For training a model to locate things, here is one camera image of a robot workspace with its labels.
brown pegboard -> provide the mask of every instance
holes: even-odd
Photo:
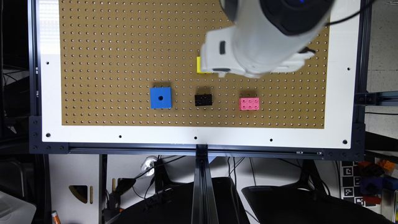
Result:
[[[295,73],[198,75],[206,32],[231,25],[218,0],[60,1],[62,124],[323,128],[329,29]],[[172,88],[172,109],[150,108],[154,86]],[[213,106],[196,107],[204,93]]]

blue block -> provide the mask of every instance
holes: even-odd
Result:
[[[172,107],[172,89],[170,87],[150,89],[150,108],[166,109]]]

white frame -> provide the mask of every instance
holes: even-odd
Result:
[[[360,3],[361,0],[336,0],[331,20],[355,13]],[[37,6],[43,142],[351,147],[359,16],[330,27],[324,129],[73,126],[62,125],[58,0],[39,0]]]

pink lego brick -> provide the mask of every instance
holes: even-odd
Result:
[[[259,98],[240,98],[239,110],[258,110],[260,108]]]

